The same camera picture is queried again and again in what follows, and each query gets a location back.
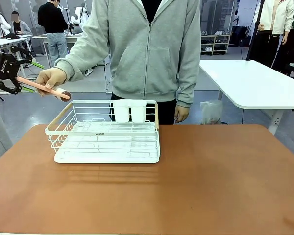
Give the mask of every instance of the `wooden table top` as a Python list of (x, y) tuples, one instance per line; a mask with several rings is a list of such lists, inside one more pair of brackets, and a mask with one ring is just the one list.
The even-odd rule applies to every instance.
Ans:
[(294, 235), (294, 155), (264, 127), (161, 126), (157, 164), (57, 164), (45, 127), (0, 159), (0, 232)]

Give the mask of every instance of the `desk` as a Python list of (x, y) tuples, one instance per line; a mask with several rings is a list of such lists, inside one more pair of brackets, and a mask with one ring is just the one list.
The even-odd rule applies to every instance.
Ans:
[(0, 232), (294, 235), (294, 155), (262, 126), (160, 126), (157, 164), (57, 164), (45, 127), (0, 158)]
[[(69, 45), (69, 51), (74, 46), (74, 44), (77, 42), (78, 38), (81, 37), (81, 36), (82, 36), (82, 34), (74, 35), (74, 36), (66, 36), (67, 44)], [(35, 36), (33, 38), (42, 40), (42, 43), (44, 45), (45, 54), (46, 54), (47, 61), (48, 61), (48, 65), (49, 65), (49, 68), (51, 68), (52, 66), (51, 66), (51, 63), (49, 61), (48, 52), (47, 52), (46, 45), (45, 45), (45, 44), (48, 44), (47, 35), (42, 34), (42, 35), (39, 35), (39, 36)]]
[(294, 109), (294, 80), (256, 61), (201, 60), (200, 67), (242, 109), (273, 110), (269, 131), (275, 134), (286, 109)]
[[(30, 48), (29, 43), (28, 43), (28, 38), (30, 38), (32, 36), (33, 36), (32, 34), (25, 34), (25, 35), (20, 35), (19, 36), (20, 38), (18, 38), (18, 39), (11, 39), (11, 40), (6, 39), (6, 38), (1, 38), (0, 39), (0, 46), (7, 45), (7, 44), (14, 44), (17, 46), (17, 43), (20, 43), (22, 41), (26, 41), (27, 47)], [(16, 57), (18, 58), (18, 60), (22, 59), (21, 54), (19, 52), (16, 53)], [(20, 68), (21, 68), (22, 76), (26, 77), (23, 66), (21, 65)]]

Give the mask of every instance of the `zipper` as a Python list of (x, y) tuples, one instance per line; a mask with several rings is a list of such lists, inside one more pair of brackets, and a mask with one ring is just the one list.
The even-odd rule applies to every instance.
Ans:
[(148, 59), (149, 59), (149, 41), (150, 41), (150, 32), (151, 32), (151, 23), (149, 23), (149, 32), (148, 32), (148, 42), (147, 42), (147, 55), (146, 55), (146, 70), (145, 70), (145, 82), (144, 82), (144, 96), (145, 99), (145, 92), (146, 92), (146, 81), (147, 81), (147, 70), (148, 70)]

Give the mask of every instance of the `wooden handle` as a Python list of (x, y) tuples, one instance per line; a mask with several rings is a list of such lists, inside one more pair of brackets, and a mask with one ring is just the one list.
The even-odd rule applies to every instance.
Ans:
[(73, 103), (69, 103), (59, 114), (58, 116), (55, 117), (55, 119), (47, 126), (47, 129), (50, 131), (50, 127), (55, 125), (59, 120), (60, 118), (67, 112), (67, 110), (69, 108), (71, 108), (73, 105)]
[(155, 104), (155, 125), (156, 130), (159, 130), (158, 104)]
[(62, 93), (57, 92), (57, 91), (55, 91), (55, 90), (53, 90), (53, 89), (48, 89), (48, 88), (46, 88), (45, 86), (40, 85), (40, 84), (38, 84), (38, 83), (36, 83), (36, 82), (29, 81), (29, 80), (27, 80), (27, 79), (25, 79), (25, 78), (22, 78), (22, 77), (17, 77), (16, 80), (18, 80), (19, 82), (22, 82), (22, 83), (24, 83), (24, 84), (27, 84), (27, 85), (29, 85), (29, 86), (32, 86), (32, 87), (38, 88), (38, 89), (40, 89), (40, 90), (43, 90), (43, 91), (45, 91), (45, 92), (52, 93), (52, 94), (54, 94), (54, 95), (56, 95), (56, 96), (59, 96), (59, 97), (61, 97), (61, 98), (64, 98), (64, 99), (70, 100), (70, 97), (69, 97), (68, 95), (66, 95), (66, 94), (62, 94)]

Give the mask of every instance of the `white cup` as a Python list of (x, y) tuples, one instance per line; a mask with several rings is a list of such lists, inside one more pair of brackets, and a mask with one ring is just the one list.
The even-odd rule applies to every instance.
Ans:
[(129, 122), (128, 100), (121, 99), (113, 102), (114, 117), (117, 123)]
[(146, 121), (146, 106), (145, 100), (130, 100), (132, 121), (133, 123), (144, 123)]

